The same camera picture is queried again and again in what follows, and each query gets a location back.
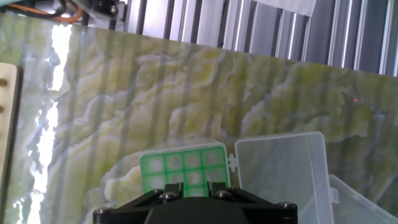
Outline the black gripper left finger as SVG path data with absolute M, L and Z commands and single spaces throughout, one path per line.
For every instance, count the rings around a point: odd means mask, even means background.
M 183 199 L 183 183 L 166 184 L 164 189 L 150 190 L 119 208 L 101 207 L 93 212 L 94 224 L 142 224 L 152 209 L 167 202 Z

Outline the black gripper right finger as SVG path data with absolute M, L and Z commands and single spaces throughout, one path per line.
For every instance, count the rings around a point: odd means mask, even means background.
M 298 206 L 292 202 L 271 203 L 246 190 L 208 182 L 210 220 L 221 223 L 297 224 Z

